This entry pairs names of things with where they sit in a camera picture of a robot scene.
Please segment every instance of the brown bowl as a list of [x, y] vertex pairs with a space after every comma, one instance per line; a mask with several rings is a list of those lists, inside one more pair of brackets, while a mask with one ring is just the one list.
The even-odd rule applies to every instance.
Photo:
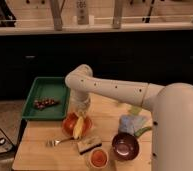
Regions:
[[139, 154], [139, 143], [133, 135], [121, 132], [114, 136], [112, 149], [119, 160], [133, 160]]
[[[78, 117], [75, 113], [69, 113], [62, 122], [62, 129], [69, 136], [73, 136], [73, 130], [74, 126], [76, 125], [77, 119]], [[91, 119], [88, 116], [86, 116], [84, 120], [82, 136], [85, 136], [87, 132], [91, 129], [91, 127], [92, 127]]]

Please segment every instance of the wall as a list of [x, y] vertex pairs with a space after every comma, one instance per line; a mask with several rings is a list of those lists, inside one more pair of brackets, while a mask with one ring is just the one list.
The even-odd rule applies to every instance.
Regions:
[[[49, 1], [30, 0], [7, 0], [9, 7], [16, 15], [18, 21], [16, 26], [22, 28], [50, 27], [53, 26]], [[123, 21], [125, 23], [142, 23], [150, 9], [151, 0], [124, 0]], [[95, 24], [112, 23], [114, 0], [89, 0], [89, 12], [94, 16]], [[62, 19], [64, 25], [73, 24], [75, 11], [75, 1], [66, 0]], [[151, 22], [171, 22], [171, 21], [192, 21], [193, 0], [156, 0], [152, 11]]]

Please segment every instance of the fork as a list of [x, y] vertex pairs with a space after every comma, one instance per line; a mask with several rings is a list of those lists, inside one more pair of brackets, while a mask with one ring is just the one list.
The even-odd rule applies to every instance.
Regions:
[[68, 138], [65, 138], [65, 139], [62, 139], [62, 140], [48, 140], [46, 142], [46, 146], [47, 147], [55, 147], [55, 146], [59, 145], [62, 142], [66, 142], [66, 141], [73, 140], [73, 139], [74, 139], [73, 137], [68, 137]]

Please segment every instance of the kitchen counter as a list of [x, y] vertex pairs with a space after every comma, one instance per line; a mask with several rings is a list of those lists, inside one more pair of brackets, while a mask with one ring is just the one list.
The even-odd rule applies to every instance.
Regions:
[[[131, 105], [116, 100], [91, 94], [91, 106], [88, 115], [93, 122], [92, 129], [87, 134], [98, 135], [102, 139], [102, 146], [110, 151], [111, 141], [116, 135], [119, 118], [129, 113]], [[149, 119], [146, 123], [151, 125], [151, 113], [141, 110], [140, 115]], [[45, 142], [49, 139], [65, 137], [61, 121], [28, 121], [22, 141], [17, 151], [13, 170], [59, 170], [59, 171], [85, 171], [90, 170], [86, 164], [88, 153], [80, 155], [76, 140], [63, 142], [58, 147], [47, 148]], [[132, 161], [120, 162], [111, 160], [106, 170], [124, 171], [150, 171], [151, 170], [151, 131], [142, 135], [138, 141], [140, 153]]]

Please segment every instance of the peeled banana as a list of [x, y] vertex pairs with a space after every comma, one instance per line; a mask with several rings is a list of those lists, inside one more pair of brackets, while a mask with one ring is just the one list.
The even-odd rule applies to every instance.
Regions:
[[84, 118], [83, 116], [79, 116], [73, 130], [74, 139], [82, 138], [83, 125], [84, 125]]

